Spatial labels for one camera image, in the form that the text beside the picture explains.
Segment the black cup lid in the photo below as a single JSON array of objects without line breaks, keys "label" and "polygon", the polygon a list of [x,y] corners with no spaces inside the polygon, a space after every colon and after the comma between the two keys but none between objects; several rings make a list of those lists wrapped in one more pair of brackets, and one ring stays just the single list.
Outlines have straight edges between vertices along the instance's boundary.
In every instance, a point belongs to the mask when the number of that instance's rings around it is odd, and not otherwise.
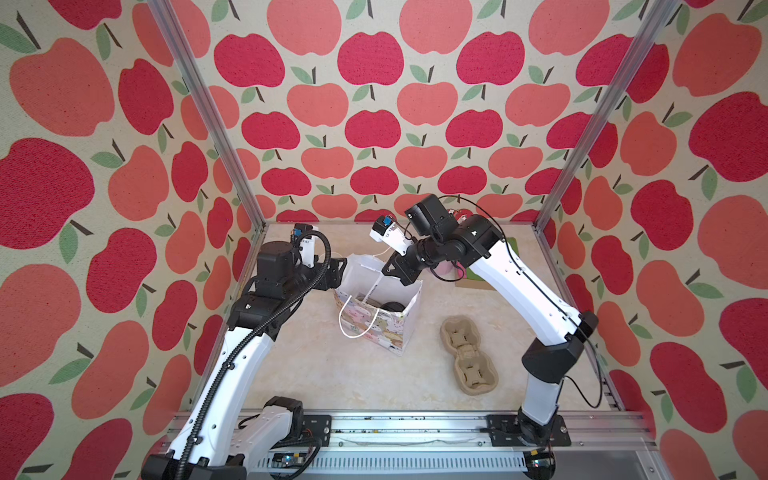
[{"label": "black cup lid", "polygon": [[402,313],[406,310],[406,306],[400,302],[390,301],[390,302],[384,303],[381,306],[381,309],[387,312]]}]

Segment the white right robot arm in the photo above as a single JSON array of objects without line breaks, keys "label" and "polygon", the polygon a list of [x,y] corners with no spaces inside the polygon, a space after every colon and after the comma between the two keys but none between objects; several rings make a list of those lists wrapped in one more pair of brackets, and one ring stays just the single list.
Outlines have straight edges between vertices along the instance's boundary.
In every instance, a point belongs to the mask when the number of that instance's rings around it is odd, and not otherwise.
[{"label": "white right robot arm", "polygon": [[598,325],[591,312],[580,312],[555,294],[511,250],[502,227],[489,213],[458,221],[430,194],[409,208],[412,237],[390,216],[373,223],[370,235],[393,249],[382,273],[413,284],[420,273],[444,261],[468,268],[493,287],[522,316],[535,339],[522,357],[528,373],[522,406],[513,431],[530,447],[549,443],[563,380],[577,363]]}]

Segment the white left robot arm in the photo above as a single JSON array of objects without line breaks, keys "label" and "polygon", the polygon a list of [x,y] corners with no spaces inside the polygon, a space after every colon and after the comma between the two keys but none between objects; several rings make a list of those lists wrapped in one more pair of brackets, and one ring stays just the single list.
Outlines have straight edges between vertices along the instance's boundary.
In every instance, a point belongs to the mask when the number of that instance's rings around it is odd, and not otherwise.
[{"label": "white left robot arm", "polygon": [[255,275],[231,307],[214,369],[182,430],[163,454],[148,457],[144,479],[244,479],[253,463],[296,436],[301,404],[281,399],[245,429],[244,452],[235,453],[235,426],[248,390],[282,326],[313,289],[336,288],[342,259],[331,256],[317,230],[295,231],[288,241],[265,243]]}]

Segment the cartoon animal gift bag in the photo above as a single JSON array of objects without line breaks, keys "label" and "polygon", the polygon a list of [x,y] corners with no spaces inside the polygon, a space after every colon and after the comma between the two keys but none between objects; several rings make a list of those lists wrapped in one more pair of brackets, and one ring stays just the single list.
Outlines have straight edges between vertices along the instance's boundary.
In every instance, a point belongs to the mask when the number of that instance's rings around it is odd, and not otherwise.
[{"label": "cartoon animal gift bag", "polygon": [[[341,285],[334,289],[337,323],[350,340],[365,339],[401,356],[415,330],[422,298],[421,280],[404,286],[382,274],[384,262],[372,255],[351,255]],[[402,313],[381,306],[390,301],[406,306]]]}]

